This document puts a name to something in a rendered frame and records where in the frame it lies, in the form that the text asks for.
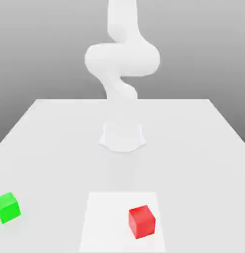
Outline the small green cube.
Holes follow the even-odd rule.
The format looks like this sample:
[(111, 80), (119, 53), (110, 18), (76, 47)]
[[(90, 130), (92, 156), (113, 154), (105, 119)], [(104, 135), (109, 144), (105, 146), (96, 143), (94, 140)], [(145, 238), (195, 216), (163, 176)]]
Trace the small green cube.
[(18, 201), (13, 193), (8, 192), (0, 196), (0, 221), (5, 224), (21, 215)]

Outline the small red cube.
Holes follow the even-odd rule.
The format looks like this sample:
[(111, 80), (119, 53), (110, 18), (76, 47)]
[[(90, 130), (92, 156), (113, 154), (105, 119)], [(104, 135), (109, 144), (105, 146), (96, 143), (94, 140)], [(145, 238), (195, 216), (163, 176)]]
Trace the small red cube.
[(128, 224), (135, 239), (140, 239), (155, 233), (156, 218), (148, 205), (144, 205), (128, 211)]

